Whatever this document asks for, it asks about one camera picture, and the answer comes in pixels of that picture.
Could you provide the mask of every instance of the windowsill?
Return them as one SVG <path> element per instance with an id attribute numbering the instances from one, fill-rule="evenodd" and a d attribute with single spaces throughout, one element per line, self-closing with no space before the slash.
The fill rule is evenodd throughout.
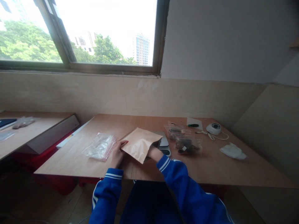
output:
<path id="1" fill-rule="evenodd" d="M 138 77 L 138 78 L 161 78 L 161 75 L 149 75 L 145 72 L 111 72 L 109 74 L 96 74 L 84 72 L 49 72 L 49 71 L 32 71 L 32 70 L 0 70 L 1 73 L 23 73 L 23 74 L 41 74 L 41 75 L 76 75 L 76 76 L 107 76 L 107 77 Z"/>

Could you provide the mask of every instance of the kitchen scale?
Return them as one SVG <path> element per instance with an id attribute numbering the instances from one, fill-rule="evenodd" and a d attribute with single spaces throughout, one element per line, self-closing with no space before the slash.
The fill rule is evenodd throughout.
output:
<path id="1" fill-rule="evenodd" d="M 171 151 L 169 149 L 169 143 L 166 138 L 165 132 L 154 132 L 155 134 L 162 135 L 161 143 L 159 146 L 159 150 L 163 152 L 163 154 L 167 155 L 168 157 L 171 156 Z"/>

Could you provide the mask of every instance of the white wall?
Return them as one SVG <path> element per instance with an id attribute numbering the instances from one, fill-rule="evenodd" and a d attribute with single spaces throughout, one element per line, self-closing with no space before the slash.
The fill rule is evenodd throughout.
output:
<path id="1" fill-rule="evenodd" d="M 299 86 L 299 54 L 283 68 L 274 79 L 274 82 L 289 86 Z"/>
<path id="2" fill-rule="evenodd" d="M 269 85 L 232 131 L 299 185 L 299 88 Z M 241 187 L 267 224 L 299 223 L 299 190 Z"/>
<path id="3" fill-rule="evenodd" d="M 98 113 L 212 117 L 230 128 L 265 87 L 237 82 L 0 72 L 0 109 L 76 112 L 81 123 Z"/>
<path id="4" fill-rule="evenodd" d="M 272 82 L 296 54 L 298 4 L 171 0 L 162 78 Z"/>

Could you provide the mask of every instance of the person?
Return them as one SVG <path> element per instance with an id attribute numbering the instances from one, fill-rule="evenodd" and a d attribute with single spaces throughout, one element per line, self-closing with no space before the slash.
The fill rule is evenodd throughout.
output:
<path id="1" fill-rule="evenodd" d="M 114 223 L 123 176 L 123 170 L 118 167 L 125 155 L 120 148 L 127 142 L 119 141 L 112 150 L 111 166 L 93 192 L 89 224 Z M 216 195 L 205 193 L 188 176 L 183 162 L 170 160 L 155 147 L 149 149 L 148 156 L 157 162 L 166 184 L 134 181 L 120 223 L 233 223 L 223 202 Z M 167 186 L 173 191 L 177 203 Z"/>

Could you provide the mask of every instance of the window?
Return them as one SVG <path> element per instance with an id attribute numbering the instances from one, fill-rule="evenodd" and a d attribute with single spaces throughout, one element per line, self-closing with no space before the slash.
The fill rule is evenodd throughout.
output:
<path id="1" fill-rule="evenodd" d="M 160 74 L 169 0 L 0 3 L 0 69 Z"/>
<path id="2" fill-rule="evenodd" d="M 9 12 L 1 15 L 0 60 L 62 62 L 34 1 L 0 2 Z"/>

